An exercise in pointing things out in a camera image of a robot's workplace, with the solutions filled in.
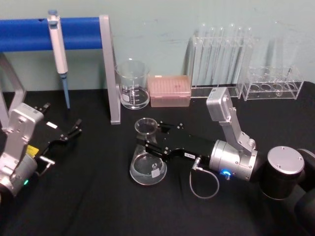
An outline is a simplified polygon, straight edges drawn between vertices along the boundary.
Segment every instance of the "pipette tip box lid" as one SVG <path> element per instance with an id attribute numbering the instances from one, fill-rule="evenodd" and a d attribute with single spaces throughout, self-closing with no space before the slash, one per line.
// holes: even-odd
<path id="1" fill-rule="evenodd" d="M 188 107 L 191 84 L 186 75 L 148 78 L 151 107 Z"/>

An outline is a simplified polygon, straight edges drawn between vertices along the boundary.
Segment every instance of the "black table surface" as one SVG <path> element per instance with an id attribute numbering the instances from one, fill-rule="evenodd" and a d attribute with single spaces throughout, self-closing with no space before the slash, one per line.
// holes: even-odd
<path id="1" fill-rule="evenodd" d="M 131 179 L 134 123 L 139 118 L 182 122 L 192 134 L 225 140 L 205 99 L 192 99 L 188 108 L 122 107 L 121 125 L 110 125 L 105 90 L 70 91 L 70 100 L 67 111 L 62 91 L 28 92 L 25 102 L 31 106 L 51 103 L 46 119 L 67 130 L 81 118 L 83 133 L 66 148 L 52 148 L 48 157 L 56 165 L 1 207 L 0 235 L 307 235 L 292 214 L 298 189 L 289 200 L 278 202 L 267 199 L 257 184 L 219 176 L 219 193 L 200 200 L 189 188 L 192 162 L 183 158 L 167 164 L 167 175 L 157 185 L 141 186 Z M 315 152 L 314 84 L 304 83 L 297 100 L 233 103 L 242 130 L 255 139 L 258 150 L 283 145 Z M 3 150 L 5 136 L 0 139 Z M 204 189 L 211 191 L 208 182 Z"/>

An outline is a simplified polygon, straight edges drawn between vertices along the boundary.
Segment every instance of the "micropipette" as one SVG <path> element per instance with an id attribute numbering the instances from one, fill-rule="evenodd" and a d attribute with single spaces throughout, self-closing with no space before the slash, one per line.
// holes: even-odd
<path id="1" fill-rule="evenodd" d="M 49 18 L 48 20 L 48 28 L 51 38 L 51 43 L 53 46 L 55 63 L 57 72 L 63 82 L 63 91 L 65 96 L 65 102 L 67 104 L 67 108 L 70 109 L 70 100 L 68 93 L 68 84 L 67 84 L 67 60 L 65 57 L 64 43 L 63 43 L 63 32 L 61 29 L 60 16 L 58 16 L 56 10 L 48 11 Z"/>

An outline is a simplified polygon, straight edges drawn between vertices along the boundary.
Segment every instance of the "white label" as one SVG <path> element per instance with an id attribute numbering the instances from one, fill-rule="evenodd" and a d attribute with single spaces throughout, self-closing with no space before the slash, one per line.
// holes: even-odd
<path id="1" fill-rule="evenodd" d="M 187 153 L 187 152 L 185 152 L 185 156 L 186 156 L 186 157 L 189 157 L 189 158 L 191 158 L 191 159 L 196 159 L 196 156 L 195 156 L 195 155 L 189 154 L 189 153 Z"/>
<path id="2" fill-rule="evenodd" d="M 51 122 L 47 122 L 46 125 L 56 129 L 58 126 L 56 126 L 55 124 L 52 124 Z"/>
<path id="3" fill-rule="evenodd" d="M 126 102 L 129 102 L 130 101 L 129 96 L 126 94 L 123 94 L 123 100 Z"/>
<path id="4" fill-rule="evenodd" d="M 159 168 L 151 171 L 152 178 L 158 177 L 159 174 L 160 174 Z"/>

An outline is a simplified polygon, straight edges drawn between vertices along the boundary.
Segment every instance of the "light green wall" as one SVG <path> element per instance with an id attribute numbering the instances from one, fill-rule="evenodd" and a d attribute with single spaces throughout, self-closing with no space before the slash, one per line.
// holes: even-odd
<path id="1" fill-rule="evenodd" d="M 108 14 L 117 62 L 139 59 L 152 74 L 162 75 L 182 73 L 189 37 L 201 23 L 251 26 L 255 36 L 286 34 L 290 40 L 284 46 L 284 63 L 297 64 L 305 79 L 315 82 L 313 0 L 0 0 L 0 6 L 2 19 L 44 18 L 48 9 L 57 9 L 61 17 Z M 52 52 L 6 55 L 27 90 L 62 88 Z M 102 87 L 100 50 L 66 55 L 69 89 Z"/>

